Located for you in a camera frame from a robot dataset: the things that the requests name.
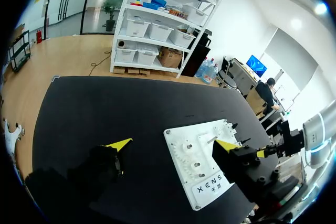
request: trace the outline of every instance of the white shelving unit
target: white shelving unit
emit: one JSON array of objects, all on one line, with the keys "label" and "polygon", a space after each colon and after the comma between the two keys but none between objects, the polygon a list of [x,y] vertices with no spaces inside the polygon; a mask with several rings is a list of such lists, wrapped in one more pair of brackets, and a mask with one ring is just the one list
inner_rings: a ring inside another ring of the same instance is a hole
[{"label": "white shelving unit", "polygon": [[[205,31],[206,26],[208,25],[208,22],[212,18],[214,12],[217,10],[218,5],[222,0],[167,0],[167,5],[181,5],[181,4],[191,4],[195,7],[200,6],[200,3],[208,3],[208,7],[205,9],[212,8],[211,12],[208,15],[208,18],[204,22],[203,26],[194,24],[186,19],[182,19],[180,17],[171,15],[169,13],[161,12],[159,10],[153,10],[149,8],[145,8],[142,6],[135,6],[131,5],[131,2],[135,2],[136,0],[123,0],[123,3],[121,5],[120,11],[119,11],[119,17],[116,25],[116,31],[114,33],[114,39],[112,43],[112,57],[111,57],[111,68],[110,71],[113,72],[113,69],[115,66],[118,67],[133,67],[133,68],[145,68],[145,69],[153,69],[153,70],[161,70],[161,71],[168,71],[168,72],[174,72],[177,73],[177,78],[180,77],[186,63],[190,59],[191,54],[193,53],[197,43],[199,42],[202,34]],[[184,25],[188,26],[194,29],[199,30],[199,34],[196,37],[194,43],[191,46],[191,49],[187,49],[184,47],[177,46],[173,44],[169,39],[165,42],[163,41],[158,41],[154,39],[150,39],[147,34],[143,38],[140,37],[132,37],[132,36],[127,36],[125,32],[125,21],[124,19],[126,18],[128,12],[135,12],[135,13],[140,13],[143,17],[149,17],[151,19],[160,19],[160,20],[165,20],[165,22],[174,24],[175,26],[177,25]],[[148,65],[141,65],[137,63],[137,54],[135,55],[133,62],[117,62],[116,61],[116,53],[117,53],[117,42],[118,40],[124,40],[124,41],[136,41],[136,42],[141,42],[141,43],[147,43],[147,44],[152,44],[152,45],[157,45],[162,46],[162,47],[169,47],[177,50],[181,50],[183,52],[183,57],[182,57],[182,64],[180,69],[179,68],[166,68],[161,65],[159,62],[158,58],[155,59],[154,63],[150,66]]]}]

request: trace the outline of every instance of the potted plant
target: potted plant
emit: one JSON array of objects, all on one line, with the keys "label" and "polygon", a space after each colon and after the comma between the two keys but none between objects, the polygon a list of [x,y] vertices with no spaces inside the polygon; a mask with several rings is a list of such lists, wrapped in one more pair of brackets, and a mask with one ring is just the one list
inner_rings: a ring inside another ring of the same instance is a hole
[{"label": "potted plant", "polygon": [[102,9],[105,11],[105,13],[110,14],[110,18],[106,20],[106,24],[103,26],[106,26],[106,31],[112,31],[113,26],[116,23],[114,18],[114,10],[116,8],[121,7],[122,0],[104,0]]},{"label": "potted plant", "polygon": [[106,31],[112,31],[113,30],[113,26],[114,23],[116,22],[115,20],[113,20],[114,17],[114,9],[115,7],[109,7],[109,6],[105,6],[104,10],[105,12],[108,14],[110,14],[110,19],[106,20]]}]

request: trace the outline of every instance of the white robot part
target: white robot part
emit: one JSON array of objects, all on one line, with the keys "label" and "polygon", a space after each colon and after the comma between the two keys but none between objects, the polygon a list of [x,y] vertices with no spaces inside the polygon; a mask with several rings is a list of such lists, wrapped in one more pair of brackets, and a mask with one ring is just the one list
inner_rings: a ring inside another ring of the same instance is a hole
[{"label": "white robot part", "polygon": [[20,135],[24,135],[24,129],[21,125],[17,124],[15,131],[11,133],[9,132],[6,119],[4,120],[4,123],[6,148],[13,161],[15,161],[15,144],[17,140],[20,140]]},{"label": "white robot part", "polygon": [[336,136],[336,100],[331,102],[317,115],[303,124],[303,138],[306,152],[310,153],[310,162],[306,163],[313,169],[321,167],[335,144],[332,139]]},{"label": "white robot part", "polygon": [[233,185],[212,158],[217,138],[238,145],[237,132],[232,126],[226,120],[218,120],[164,131],[181,184],[195,211],[210,204]]}]

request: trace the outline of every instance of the wooden floor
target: wooden floor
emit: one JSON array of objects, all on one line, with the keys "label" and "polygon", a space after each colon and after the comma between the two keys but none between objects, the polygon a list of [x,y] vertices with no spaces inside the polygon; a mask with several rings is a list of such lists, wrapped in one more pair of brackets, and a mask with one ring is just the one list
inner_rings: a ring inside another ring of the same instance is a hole
[{"label": "wooden floor", "polygon": [[[31,59],[19,73],[8,75],[4,84],[3,116],[14,130],[15,122],[25,128],[25,135],[16,144],[16,160],[25,178],[32,172],[33,135],[38,112],[54,75],[87,76],[91,63],[99,63],[111,51],[113,36],[81,35],[45,40],[32,47]],[[110,58],[97,66],[92,76],[118,76],[153,80],[204,84],[202,81],[175,73],[151,70],[150,76],[110,73]]]}]

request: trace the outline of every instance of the blue box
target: blue box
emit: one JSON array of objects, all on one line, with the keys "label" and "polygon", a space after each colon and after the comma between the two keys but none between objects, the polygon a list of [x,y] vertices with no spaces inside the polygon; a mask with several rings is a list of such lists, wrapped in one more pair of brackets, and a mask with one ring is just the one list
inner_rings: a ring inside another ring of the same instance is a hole
[{"label": "blue box", "polygon": [[166,5],[167,1],[165,0],[152,0],[152,4],[154,5],[159,5],[159,6],[162,6],[164,7]]},{"label": "blue box", "polygon": [[159,8],[159,5],[146,3],[146,2],[143,2],[142,6],[146,7],[146,8],[149,8],[149,9],[153,9],[153,10],[157,10]]}]

